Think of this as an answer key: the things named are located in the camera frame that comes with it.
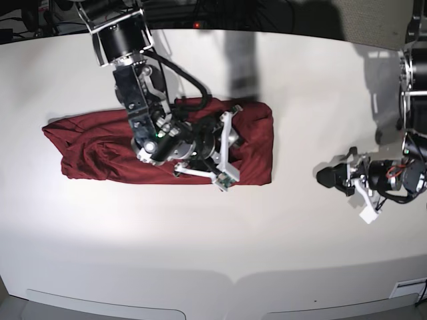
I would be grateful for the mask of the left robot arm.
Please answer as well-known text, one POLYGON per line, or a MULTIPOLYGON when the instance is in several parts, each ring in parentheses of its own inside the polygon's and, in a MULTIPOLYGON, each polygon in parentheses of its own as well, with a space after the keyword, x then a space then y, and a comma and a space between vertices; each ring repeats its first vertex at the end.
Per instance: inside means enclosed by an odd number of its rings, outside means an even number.
POLYGON ((398 52, 397 130, 402 155, 375 160, 351 147, 339 163, 316 173, 317 182, 346 196, 359 193, 375 214, 389 200, 405 205, 426 192, 426 2, 415 1, 405 44, 398 52))

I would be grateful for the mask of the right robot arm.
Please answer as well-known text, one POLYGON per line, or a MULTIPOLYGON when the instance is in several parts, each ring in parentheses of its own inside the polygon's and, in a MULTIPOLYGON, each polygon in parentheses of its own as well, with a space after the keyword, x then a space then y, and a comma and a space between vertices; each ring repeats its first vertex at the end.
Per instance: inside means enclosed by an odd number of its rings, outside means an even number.
POLYGON ((155 51, 142 1, 76 1, 89 31, 99 66, 113 66, 115 94, 125 107, 137 158, 150 165, 174 164, 174 175, 210 179, 221 190, 240 180, 230 149, 240 140, 232 121, 242 110, 234 105, 220 114, 190 121, 204 110, 207 88, 174 62, 155 51), (162 68, 166 66, 201 93, 196 105, 171 104, 162 68))

